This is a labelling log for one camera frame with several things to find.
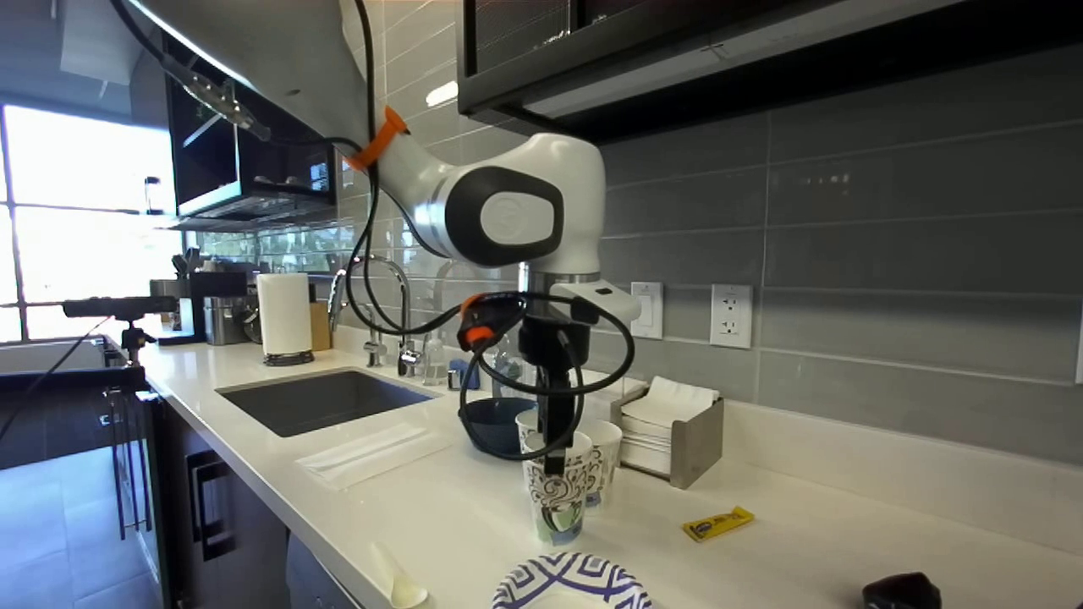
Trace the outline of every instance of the faucet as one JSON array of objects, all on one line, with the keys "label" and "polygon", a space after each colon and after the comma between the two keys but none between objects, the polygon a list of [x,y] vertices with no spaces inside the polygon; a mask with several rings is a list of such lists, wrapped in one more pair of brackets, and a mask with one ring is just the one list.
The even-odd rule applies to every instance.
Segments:
[{"label": "faucet", "polygon": [[[385,265],[392,274],[395,274],[395,285],[398,285],[398,326],[407,327],[410,326],[410,278],[407,272],[391,261],[391,257],[357,257],[357,265]],[[332,321],[332,331],[343,318],[343,309],[347,309],[347,265],[340,265],[335,278],[332,278],[332,287],[328,287],[328,321]],[[369,326],[369,342],[365,342],[365,351],[369,351],[369,370],[380,370],[383,364],[383,331]],[[410,338],[402,336],[398,338],[398,357],[395,357],[395,370],[398,377],[418,377],[418,351],[410,346]]]}]

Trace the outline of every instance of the kitchen sink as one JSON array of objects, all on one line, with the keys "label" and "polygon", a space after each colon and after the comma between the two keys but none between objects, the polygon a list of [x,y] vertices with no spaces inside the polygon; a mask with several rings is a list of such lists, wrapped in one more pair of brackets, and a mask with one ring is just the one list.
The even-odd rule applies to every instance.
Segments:
[{"label": "kitchen sink", "polygon": [[299,437],[430,399],[425,391],[413,391],[361,371],[262,381],[221,390],[221,395],[279,437]]}]

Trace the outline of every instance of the white countertop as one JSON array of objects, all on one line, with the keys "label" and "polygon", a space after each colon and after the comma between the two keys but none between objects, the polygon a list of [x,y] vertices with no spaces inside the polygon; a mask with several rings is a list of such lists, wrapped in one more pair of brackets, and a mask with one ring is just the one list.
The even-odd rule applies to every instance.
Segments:
[{"label": "white countertop", "polygon": [[[321,351],[313,364],[270,370],[259,346],[146,347],[149,381],[172,395],[207,442],[365,604],[385,604],[374,546],[425,584],[440,609],[480,609],[526,557],[563,548],[621,563],[662,609],[849,609],[867,581],[912,569],[927,572],[951,609],[1083,603],[1076,554],[742,468],[739,453],[724,453],[689,489],[621,471],[613,499],[590,511],[581,539],[552,548],[534,533],[519,468],[472,445],[457,395],[442,390],[413,381],[432,399],[300,437],[275,437],[217,391],[361,370],[359,363],[357,351]],[[299,462],[395,423],[425,428],[425,453],[377,478],[347,471],[340,481]],[[706,546],[683,539],[683,521],[736,505],[758,521]]]}]

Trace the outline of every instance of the electrical outlet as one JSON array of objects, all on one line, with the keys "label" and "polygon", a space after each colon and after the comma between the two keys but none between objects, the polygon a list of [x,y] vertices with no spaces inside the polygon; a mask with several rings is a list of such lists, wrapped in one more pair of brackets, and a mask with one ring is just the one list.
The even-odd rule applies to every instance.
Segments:
[{"label": "electrical outlet", "polygon": [[752,285],[710,285],[710,346],[752,347]]},{"label": "electrical outlet", "polygon": [[639,300],[639,318],[633,318],[633,336],[662,338],[662,285],[659,281],[631,281],[633,299]]}]

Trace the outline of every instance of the blue and white plate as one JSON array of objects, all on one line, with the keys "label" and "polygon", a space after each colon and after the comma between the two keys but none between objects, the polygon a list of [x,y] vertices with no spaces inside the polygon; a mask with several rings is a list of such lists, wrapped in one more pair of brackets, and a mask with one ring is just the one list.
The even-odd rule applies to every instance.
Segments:
[{"label": "blue and white plate", "polygon": [[645,590],[622,565],[596,554],[563,551],[537,554],[512,572],[494,596],[494,609],[574,609],[574,604],[616,604],[649,609]]}]

